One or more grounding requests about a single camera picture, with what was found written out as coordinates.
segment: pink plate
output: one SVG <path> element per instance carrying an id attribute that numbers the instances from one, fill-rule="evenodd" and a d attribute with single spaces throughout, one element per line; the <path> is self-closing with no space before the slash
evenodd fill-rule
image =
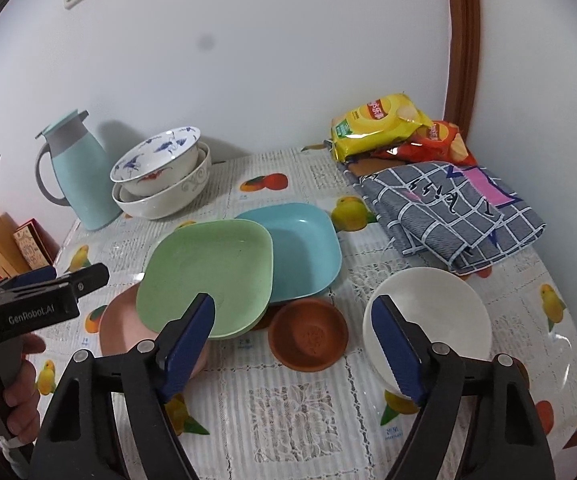
<path id="1" fill-rule="evenodd" d="M 100 348 L 102 355 L 123 354 L 142 339 L 155 339 L 157 334 L 147 329 L 139 319 L 136 309 L 139 283 L 118 294 L 108 304 L 100 320 Z M 204 368 L 208 359 L 208 341 L 190 376 L 193 378 Z"/>

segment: bowl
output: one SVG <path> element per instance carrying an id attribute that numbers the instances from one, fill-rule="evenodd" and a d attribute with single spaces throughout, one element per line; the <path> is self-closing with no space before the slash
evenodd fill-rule
<path id="1" fill-rule="evenodd" d="M 264 227 L 239 219 L 191 224 L 153 251 L 137 293 L 137 313 L 159 332 L 206 292 L 216 309 L 209 338 L 232 338 L 262 318 L 272 280 L 273 242 Z"/>
<path id="2" fill-rule="evenodd" d="M 136 298 L 139 283 L 118 294 L 108 304 L 100 320 L 100 350 L 103 356 L 128 352 L 142 339 L 155 339 L 157 332 L 147 329 L 137 315 Z M 208 341 L 200 352 L 190 376 L 195 377 L 206 366 Z"/>
<path id="3" fill-rule="evenodd" d="M 200 131 L 175 128 L 150 137 L 126 152 L 110 171 L 110 179 L 135 196 L 154 195 L 181 181 L 196 166 Z"/>
<path id="4" fill-rule="evenodd" d="M 389 392 L 408 399 L 397 385 L 371 323 L 373 301 L 381 294 L 389 295 L 405 319 L 417 323 L 431 343 L 446 343 L 462 357 L 489 359 L 493 339 L 491 320 L 475 290 L 445 270 L 432 267 L 400 270 L 373 292 L 362 324 L 369 362 Z"/>
<path id="5" fill-rule="evenodd" d="M 211 166 L 210 150 L 198 142 L 198 165 L 173 186 L 146 198 L 134 196 L 123 184 L 113 185 L 113 200 L 131 216 L 155 220 L 172 215 L 190 204 L 206 187 Z"/>
<path id="6" fill-rule="evenodd" d="M 325 370 L 344 354 L 349 330 L 342 313 L 319 298 L 282 307 L 268 327 L 273 355 L 298 372 Z"/>
<path id="7" fill-rule="evenodd" d="M 288 203 L 252 209 L 237 218 L 258 222 L 273 238 L 271 303 L 313 296 L 331 285 L 340 272 L 340 243 L 322 209 Z"/>

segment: green label on chip bag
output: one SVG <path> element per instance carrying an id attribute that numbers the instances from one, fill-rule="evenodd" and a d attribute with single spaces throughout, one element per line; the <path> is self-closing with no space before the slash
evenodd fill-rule
<path id="1" fill-rule="evenodd" d="M 350 135 L 351 127 L 349 126 L 349 122 L 345 119 L 340 124 L 335 126 L 335 133 L 337 133 L 337 136 L 340 138 Z"/>

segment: stacked bowl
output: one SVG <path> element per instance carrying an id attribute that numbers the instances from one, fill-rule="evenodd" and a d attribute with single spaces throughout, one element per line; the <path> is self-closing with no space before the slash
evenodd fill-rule
<path id="1" fill-rule="evenodd" d="M 155 220 L 186 207 L 208 182 L 210 150 L 183 126 L 144 140 L 110 172 L 113 200 L 127 214 Z"/>

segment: pitcher handle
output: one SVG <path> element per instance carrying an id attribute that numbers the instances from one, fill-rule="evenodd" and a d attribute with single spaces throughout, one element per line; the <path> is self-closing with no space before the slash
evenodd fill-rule
<path id="1" fill-rule="evenodd" d="M 51 195 L 46 189 L 46 186 L 44 186 L 44 182 L 42 182 L 42 177 L 40 175 L 40 159 L 42 158 L 42 155 L 44 155 L 45 153 L 49 153 L 49 151 L 50 149 L 48 147 L 48 144 L 44 144 L 44 146 L 42 146 L 42 149 L 38 153 L 38 158 L 35 159 L 35 182 L 38 183 L 38 187 L 40 188 L 42 195 L 44 195 L 47 199 L 49 199 L 53 204 L 70 206 L 66 197 L 57 198 Z"/>

